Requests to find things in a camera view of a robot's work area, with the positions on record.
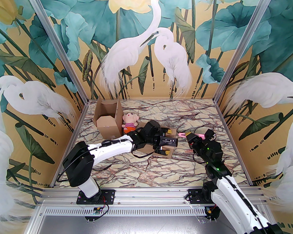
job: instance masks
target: pink plastic object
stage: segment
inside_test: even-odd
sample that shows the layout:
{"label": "pink plastic object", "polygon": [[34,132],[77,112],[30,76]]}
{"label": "pink plastic object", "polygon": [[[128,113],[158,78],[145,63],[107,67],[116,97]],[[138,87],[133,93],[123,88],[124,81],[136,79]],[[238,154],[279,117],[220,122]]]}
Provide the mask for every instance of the pink plastic object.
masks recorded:
{"label": "pink plastic object", "polygon": [[[201,137],[202,139],[205,139],[205,136],[202,135],[202,134],[195,134],[195,135]],[[178,136],[181,137],[181,138],[186,138],[186,134],[185,133],[179,133]]]}

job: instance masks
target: metal base plate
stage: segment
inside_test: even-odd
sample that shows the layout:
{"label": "metal base plate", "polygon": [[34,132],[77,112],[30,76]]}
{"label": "metal base plate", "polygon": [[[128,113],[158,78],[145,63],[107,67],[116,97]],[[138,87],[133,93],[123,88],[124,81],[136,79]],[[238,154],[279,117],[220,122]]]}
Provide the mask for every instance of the metal base plate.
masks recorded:
{"label": "metal base plate", "polygon": [[188,189],[188,195],[186,198],[187,201],[190,202],[190,204],[210,204],[210,202],[207,202],[202,197],[202,189]]}
{"label": "metal base plate", "polygon": [[80,191],[77,197],[76,204],[77,205],[103,205],[104,201],[103,198],[105,199],[105,204],[107,205],[112,205],[114,203],[114,197],[115,197],[115,190],[105,190],[101,189],[101,196],[100,199],[97,200],[95,196],[91,198],[87,198],[85,194]]}

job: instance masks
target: marble surface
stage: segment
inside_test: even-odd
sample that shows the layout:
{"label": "marble surface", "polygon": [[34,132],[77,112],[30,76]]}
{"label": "marble surface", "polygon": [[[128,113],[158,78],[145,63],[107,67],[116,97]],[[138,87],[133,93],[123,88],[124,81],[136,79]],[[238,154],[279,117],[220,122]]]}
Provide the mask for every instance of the marble surface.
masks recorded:
{"label": "marble surface", "polygon": [[[161,125],[177,128],[177,133],[191,131],[203,134],[215,131],[222,145],[225,164],[237,183],[246,183],[246,176],[237,159],[211,99],[197,100],[127,100],[122,101],[124,113],[136,112],[139,121],[155,119]],[[100,143],[102,136],[93,123],[95,102],[91,102],[76,142]],[[117,155],[93,168],[92,177],[101,187],[200,186],[207,179],[204,165],[195,163],[186,139],[178,139],[171,159],[157,156],[135,158],[131,153]],[[60,187],[69,186],[62,182]]]}

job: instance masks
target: pink toy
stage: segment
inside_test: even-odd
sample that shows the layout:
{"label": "pink toy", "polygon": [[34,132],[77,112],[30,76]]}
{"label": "pink toy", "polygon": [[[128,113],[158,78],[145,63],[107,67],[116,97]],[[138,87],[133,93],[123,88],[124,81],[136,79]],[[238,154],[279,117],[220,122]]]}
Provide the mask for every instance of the pink toy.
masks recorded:
{"label": "pink toy", "polygon": [[139,116],[135,113],[127,113],[123,116],[124,123],[122,128],[124,128],[124,133],[134,131],[136,126],[138,125],[137,120],[139,120]]}
{"label": "pink toy", "polygon": [[[205,136],[202,135],[202,134],[195,134],[195,135],[201,137],[202,139],[205,139]],[[185,133],[179,133],[178,136],[181,137],[181,138],[186,138],[186,134]]]}

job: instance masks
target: painted wall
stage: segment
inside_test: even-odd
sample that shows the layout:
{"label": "painted wall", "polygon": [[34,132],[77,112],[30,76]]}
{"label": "painted wall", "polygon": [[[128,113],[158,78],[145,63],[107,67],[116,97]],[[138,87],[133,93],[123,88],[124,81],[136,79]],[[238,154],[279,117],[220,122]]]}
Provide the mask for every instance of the painted wall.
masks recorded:
{"label": "painted wall", "polygon": [[258,0],[41,2],[89,98],[211,98]]}
{"label": "painted wall", "polygon": [[240,60],[218,104],[255,185],[293,233],[293,0],[272,0],[269,36]]}
{"label": "painted wall", "polygon": [[0,0],[2,233],[23,232],[84,106],[62,63],[41,43],[52,46],[29,1]]}

